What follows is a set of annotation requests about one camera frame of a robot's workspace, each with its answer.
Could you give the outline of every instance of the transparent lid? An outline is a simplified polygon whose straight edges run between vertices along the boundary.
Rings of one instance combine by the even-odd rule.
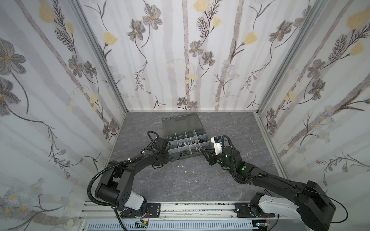
[[[166,139],[175,137],[175,133],[180,134],[189,130],[204,130],[196,112],[164,118],[162,119],[162,123]]]

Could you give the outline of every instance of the wallpapered wall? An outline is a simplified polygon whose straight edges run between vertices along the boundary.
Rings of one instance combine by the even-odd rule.
[[[80,3],[129,110],[255,110],[314,1]]]
[[[369,229],[369,7],[329,1],[260,114],[290,177],[319,183],[347,207],[349,219],[330,230]]]
[[[124,114],[67,1],[0,2],[2,230],[77,230]]]

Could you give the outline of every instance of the gray table surface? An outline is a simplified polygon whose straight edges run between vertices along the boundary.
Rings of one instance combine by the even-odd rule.
[[[124,120],[111,160],[137,155],[150,143],[147,131],[164,137],[162,118],[187,112],[129,112]],[[228,135],[242,159],[278,174],[251,112],[198,112],[208,137]],[[163,168],[148,166],[134,179],[132,190],[148,201],[237,201],[251,200],[263,188],[241,185],[218,164],[210,166],[203,156],[169,162]]]

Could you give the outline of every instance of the robotic arm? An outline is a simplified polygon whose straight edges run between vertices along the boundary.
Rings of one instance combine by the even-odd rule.
[[[92,202],[111,206],[115,211],[130,208],[137,217],[147,211],[147,200],[132,192],[134,176],[146,166],[163,167],[170,161],[168,141],[157,137],[132,160],[123,162],[111,161],[106,169],[100,171],[88,186],[88,196]],[[226,139],[229,146],[224,146]],[[321,187],[313,181],[296,182],[270,174],[253,164],[241,159],[240,152],[233,146],[227,136],[211,138],[215,147],[221,146],[221,152],[211,148],[200,148],[210,165],[220,164],[227,169],[233,179],[240,184],[253,184],[273,191],[284,198],[270,197],[256,193],[249,203],[249,212],[257,217],[268,213],[286,215],[302,220],[314,231],[327,231],[336,207],[326,196]],[[95,191],[96,200],[91,195],[91,186],[102,175]]]

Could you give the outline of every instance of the metal bracket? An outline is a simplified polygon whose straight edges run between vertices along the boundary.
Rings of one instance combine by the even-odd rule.
[[[253,216],[251,213],[250,213],[250,208],[249,208],[249,202],[236,202],[235,203],[235,213],[237,215],[238,218],[250,218],[250,217],[256,217],[256,216]],[[269,217],[275,217],[275,214],[274,213],[269,213],[268,214]]]
[[[149,219],[159,218],[159,214],[161,212],[161,204],[160,203],[148,203],[148,210],[149,210]],[[137,218],[135,214],[132,213],[131,209],[122,211],[120,213],[120,217],[122,219]]]

